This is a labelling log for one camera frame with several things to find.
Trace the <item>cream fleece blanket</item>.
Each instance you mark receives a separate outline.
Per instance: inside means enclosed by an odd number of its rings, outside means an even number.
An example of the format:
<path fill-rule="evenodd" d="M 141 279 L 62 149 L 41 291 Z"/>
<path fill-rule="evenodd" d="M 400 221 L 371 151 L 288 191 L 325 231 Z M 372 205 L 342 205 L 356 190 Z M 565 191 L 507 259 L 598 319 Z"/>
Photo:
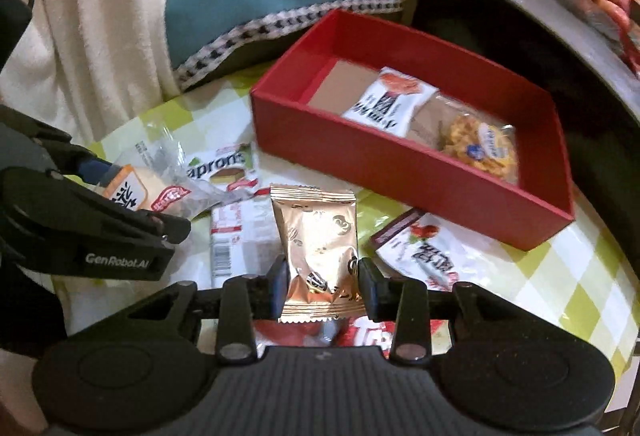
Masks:
<path fill-rule="evenodd" d="M 179 93 L 167 0 L 35 0 L 2 104 L 92 143 Z"/>

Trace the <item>clear bag cornflake cookie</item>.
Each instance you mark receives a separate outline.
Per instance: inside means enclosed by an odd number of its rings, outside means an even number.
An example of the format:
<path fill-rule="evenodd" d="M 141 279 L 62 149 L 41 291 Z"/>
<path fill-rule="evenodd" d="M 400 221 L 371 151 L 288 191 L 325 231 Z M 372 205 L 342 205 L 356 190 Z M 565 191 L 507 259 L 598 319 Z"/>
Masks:
<path fill-rule="evenodd" d="M 518 183 L 515 127 L 461 100 L 436 93 L 416 111 L 410 134 L 469 167 Z"/>

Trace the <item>white red jujube snack packet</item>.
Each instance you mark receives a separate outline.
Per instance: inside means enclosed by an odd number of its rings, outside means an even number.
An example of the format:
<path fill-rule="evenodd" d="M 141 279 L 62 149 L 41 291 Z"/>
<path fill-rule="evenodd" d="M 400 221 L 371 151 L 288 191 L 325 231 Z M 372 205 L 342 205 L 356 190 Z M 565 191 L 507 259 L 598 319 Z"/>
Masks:
<path fill-rule="evenodd" d="M 370 238 L 378 259 L 396 273 L 450 292 L 460 281 L 486 287 L 498 274 L 495 263 L 465 248 L 443 219 L 410 209 Z"/>

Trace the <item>red white barcode snack packet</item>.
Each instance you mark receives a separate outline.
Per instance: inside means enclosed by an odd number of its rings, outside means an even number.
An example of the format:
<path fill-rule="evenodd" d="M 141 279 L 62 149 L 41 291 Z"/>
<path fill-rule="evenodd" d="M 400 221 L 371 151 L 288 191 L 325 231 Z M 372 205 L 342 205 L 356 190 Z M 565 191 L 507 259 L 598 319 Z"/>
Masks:
<path fill-rule="evenodd" d="M 259 189 L 253 198 L 212 210 L 210 265 L 214 288 L 221 288 L 231 277 L 264 275 L 281 252 L 268 188 Z"/>

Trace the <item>red cardboard box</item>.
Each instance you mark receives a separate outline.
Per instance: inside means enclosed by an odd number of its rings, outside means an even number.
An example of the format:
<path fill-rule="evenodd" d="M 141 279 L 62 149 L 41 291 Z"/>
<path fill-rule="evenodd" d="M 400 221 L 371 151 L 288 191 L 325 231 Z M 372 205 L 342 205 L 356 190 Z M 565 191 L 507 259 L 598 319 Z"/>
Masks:
<path fill-rule="evenodd" d="M 428 147 L 346 120 L 382 68 L 431 83 L 514 127 L 508 184 Z M 573 184 L 551 96 L 490 60 L 429 34 L 333 11 L 250 93 L 259 147 L 528 251 L 570 225 Z"/>

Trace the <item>Kapron wafer packet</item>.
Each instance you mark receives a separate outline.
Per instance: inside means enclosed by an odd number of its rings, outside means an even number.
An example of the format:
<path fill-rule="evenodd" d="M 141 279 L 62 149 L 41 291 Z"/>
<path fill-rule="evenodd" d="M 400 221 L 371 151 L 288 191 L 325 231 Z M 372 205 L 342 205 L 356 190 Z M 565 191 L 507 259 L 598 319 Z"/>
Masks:
<path fill-rule="evenodd" d="M 257 156 L 253 143 L 232 144 L 186 157 L 186 174 L 198 181 L 209 182 L 219 190 L 231 193 L 242 190 L 252 195 L 260 185 Z"/>

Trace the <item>green white checkered tablecloth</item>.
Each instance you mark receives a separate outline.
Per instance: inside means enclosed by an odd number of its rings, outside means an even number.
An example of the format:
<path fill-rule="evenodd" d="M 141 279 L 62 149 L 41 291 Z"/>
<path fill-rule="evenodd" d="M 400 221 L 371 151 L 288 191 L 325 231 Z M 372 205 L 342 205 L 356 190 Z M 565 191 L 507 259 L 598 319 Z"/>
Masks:
<path fill-rule="evenodd" d="M 253 136 L 250 90 L 269 65 L 241 70 L 142 113 L 90 147 L 107 160 L 155 139 L 166 126 L 187 153 L 209 149 L 210 141 L 232 144 Z M 262 181 L 334 189 L 350 187 L 358 200 L 360 254 L 374 257 L 369 239 L 408 210 L 408 205 L 372 193 L 258 150 Z M 620 379 L 634 353 L 639 329 L 639 279 L 622 249 L 587 199 L 574 187 L 576 221 L 532 251 L 523 252 L 446 222 L 467 249 L 498 267 L 487 290 L 562 327 L 600 349 Z M 210 212 L 192 223 L 160 282 L 54 277 L 67 332 L 80 331 L 178 280 L 213 288 Z"/>

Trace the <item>red round snack packet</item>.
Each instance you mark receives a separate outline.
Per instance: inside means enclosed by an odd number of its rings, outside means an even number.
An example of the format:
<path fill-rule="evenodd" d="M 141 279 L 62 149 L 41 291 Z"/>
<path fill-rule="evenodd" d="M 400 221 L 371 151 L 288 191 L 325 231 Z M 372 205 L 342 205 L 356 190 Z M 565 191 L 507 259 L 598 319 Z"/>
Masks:
<path fill-rule="evenodd" d="M 262 356 L 267 346 L 376 346 L 387 357 L 392 349 L 395 328 L 393 321 L 376 323 L 367 316 L 318 323 L 278 323 L 272 320 L 254 322 L 259 356 Z"/>

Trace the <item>brown curved coffee table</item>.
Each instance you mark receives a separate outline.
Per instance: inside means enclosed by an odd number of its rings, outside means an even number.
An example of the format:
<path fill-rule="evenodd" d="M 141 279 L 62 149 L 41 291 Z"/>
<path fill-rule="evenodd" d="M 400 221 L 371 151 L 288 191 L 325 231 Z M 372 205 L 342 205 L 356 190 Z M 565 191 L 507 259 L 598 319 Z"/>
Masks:
<path fill-rule="evenodd" d="M 580 106 L 639 122 L 639 81 L 605 37 L 557 0 L 406 0 L 402 21 L 480 54 Z"/>

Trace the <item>clear bag steamed cake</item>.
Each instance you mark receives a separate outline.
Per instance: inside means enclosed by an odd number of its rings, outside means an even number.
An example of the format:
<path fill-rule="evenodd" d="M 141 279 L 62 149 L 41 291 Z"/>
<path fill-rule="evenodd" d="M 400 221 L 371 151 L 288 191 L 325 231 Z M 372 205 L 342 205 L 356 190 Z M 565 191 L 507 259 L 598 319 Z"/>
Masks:
<path fill-rule="evenodd" d="M 252 195 L 242 190 L 226 193 L 209 182 L 190 178 L 186 157 L 192 153 L 171 136 L 149 145 L 140 141 L 116 160 L 120 171 L 111 183 L 96 185 L 94 190 L 130 211 L 146 210 L 184 219 L 194 219 L 218 205 L 246 200 L 257 193 L 260 185 Z"/>

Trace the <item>gold foil snack packet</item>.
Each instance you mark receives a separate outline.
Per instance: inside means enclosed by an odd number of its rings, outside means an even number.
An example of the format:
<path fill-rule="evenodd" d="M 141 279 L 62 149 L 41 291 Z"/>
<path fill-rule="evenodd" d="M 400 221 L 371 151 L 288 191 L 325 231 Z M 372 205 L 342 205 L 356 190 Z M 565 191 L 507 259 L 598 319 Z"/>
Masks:
<path fill-rule="evenodd" d="M 273 184 L 270 199 L 290 272 L 282 323 L 362 316 L 355 194 Z"/>

